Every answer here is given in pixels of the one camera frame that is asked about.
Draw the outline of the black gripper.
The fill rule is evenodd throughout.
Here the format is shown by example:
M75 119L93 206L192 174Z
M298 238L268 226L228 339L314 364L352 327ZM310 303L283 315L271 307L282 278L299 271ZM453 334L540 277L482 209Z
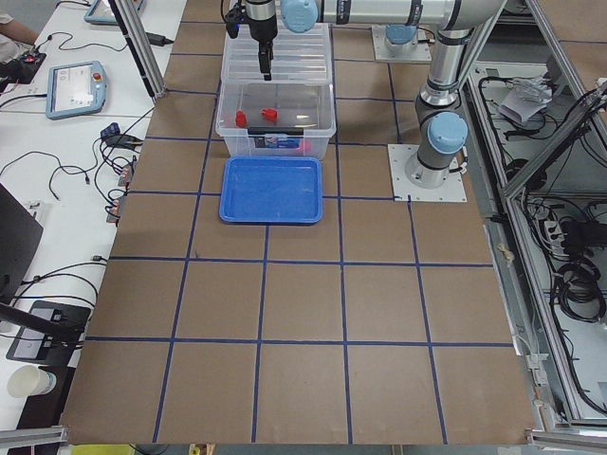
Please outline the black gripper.
M272 41L277 36L276 5L274 0L246 0L245 13L250 36L258 44L258 63L265 81L271 81L273 60Z

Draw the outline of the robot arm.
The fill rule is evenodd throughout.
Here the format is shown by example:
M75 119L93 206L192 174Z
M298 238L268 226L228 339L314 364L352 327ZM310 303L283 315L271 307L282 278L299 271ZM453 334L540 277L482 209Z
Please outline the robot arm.
M450 165L463 149L468 125L452 110L464 78L466 48L475 29L498 16L502 1L238 1L226 15L230 36L248 26L258 43L264 78L271 79L273 40L281 16L287 29L304 33L318 23L373 24L436 28L434 54L426 81L415 100L421 143L405 165L407 178L419 188L440 188Z

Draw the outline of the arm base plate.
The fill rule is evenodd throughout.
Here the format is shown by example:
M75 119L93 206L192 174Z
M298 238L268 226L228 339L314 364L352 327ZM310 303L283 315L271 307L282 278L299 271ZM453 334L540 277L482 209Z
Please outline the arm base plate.
M466 164L452 157L447 169L425 168L416 144L389 144L388 156L394 199L400 202L466 203L463 182Z
M383 63L428 64L433 35L421 27L372 26L375 60Z

